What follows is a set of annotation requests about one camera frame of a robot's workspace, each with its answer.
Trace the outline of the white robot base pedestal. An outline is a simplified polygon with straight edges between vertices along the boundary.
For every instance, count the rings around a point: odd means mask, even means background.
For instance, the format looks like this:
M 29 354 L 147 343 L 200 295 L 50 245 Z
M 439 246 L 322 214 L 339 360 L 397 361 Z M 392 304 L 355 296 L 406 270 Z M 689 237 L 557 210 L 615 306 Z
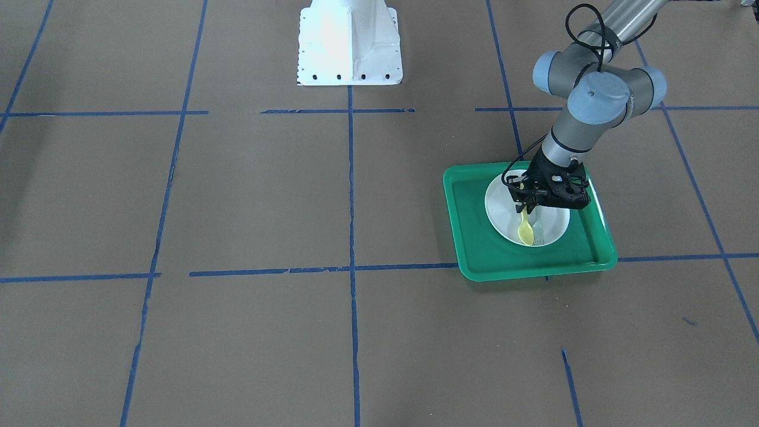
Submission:
M 398 85 L 398 14 L 384 1 L 312 1 L 300 10 L 296 83 Z

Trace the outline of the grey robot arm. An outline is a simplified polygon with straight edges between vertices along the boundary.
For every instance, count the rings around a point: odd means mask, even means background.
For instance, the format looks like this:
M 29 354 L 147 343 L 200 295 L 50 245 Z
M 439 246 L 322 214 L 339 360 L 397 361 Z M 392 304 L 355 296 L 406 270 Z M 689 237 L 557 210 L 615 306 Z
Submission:
M 624 47 L 648 32 L 664 1 L 615 1 L 603 11 L 590 4 L 582 9 L 594 21 L 573 32 L 566 17 L 571 44 L 561 52 L 546 52 L 533 69 L 535 87 L 566 100 L 566 106 L 539 141 L 529 167 L 520 176 L 502 173 L 518 214 L 537 206 L 582 210 L 590 203 L 585 160 L 607 132 L 657 106 L 667 81 L 654 67 L 621 69 L 611 65 Z

